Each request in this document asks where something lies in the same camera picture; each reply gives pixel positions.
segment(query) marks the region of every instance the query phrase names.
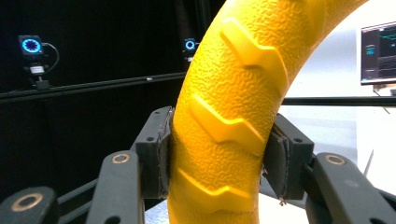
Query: blue ring light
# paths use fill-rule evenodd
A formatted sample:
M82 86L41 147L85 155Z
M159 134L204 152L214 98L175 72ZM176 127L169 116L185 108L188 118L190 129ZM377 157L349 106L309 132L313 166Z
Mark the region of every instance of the blue ring light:
M195 49L195 43L193 41L189 40L186 42L185 47L186 47L186 49Z
M41 44L35 39L25 39L22 42L22 48L29 53L38 53L41 50Z

